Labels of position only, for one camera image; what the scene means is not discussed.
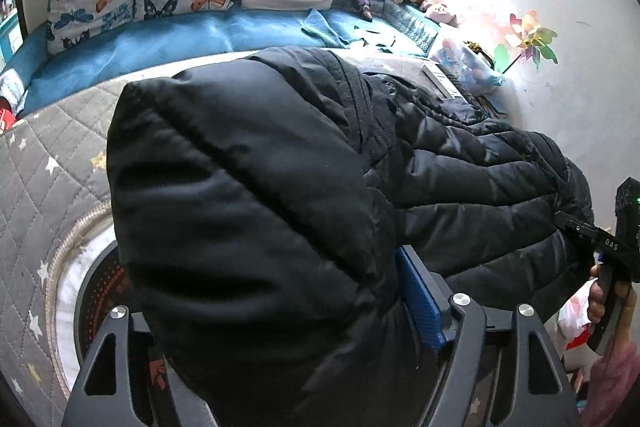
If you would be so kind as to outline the person right hand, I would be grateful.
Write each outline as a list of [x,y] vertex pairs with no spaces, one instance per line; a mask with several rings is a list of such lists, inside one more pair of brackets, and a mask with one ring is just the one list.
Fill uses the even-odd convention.
[[[598,324],[605,314],[605,297],[604,290],[599,284],[599,265],[593,265],[590,275],[594,278],[591,284],[588,297],[588,319],[592,324]],[[617,283],[615,286],[616,295],[623,300],[623,311],[620,314],[620,328],[630,329],[632,318],[634,317],[634,308],[637,303],[637,293],[630,284]]]

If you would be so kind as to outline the pink sleeve forearm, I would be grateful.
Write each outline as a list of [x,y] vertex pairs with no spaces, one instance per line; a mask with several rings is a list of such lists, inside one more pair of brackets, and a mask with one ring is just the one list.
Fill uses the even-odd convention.
[[635,343],[616,347],[609,358],[593,363],[587,402],[580,415],[583,426],[606,426],[631,392],[639,377],[639,352]]

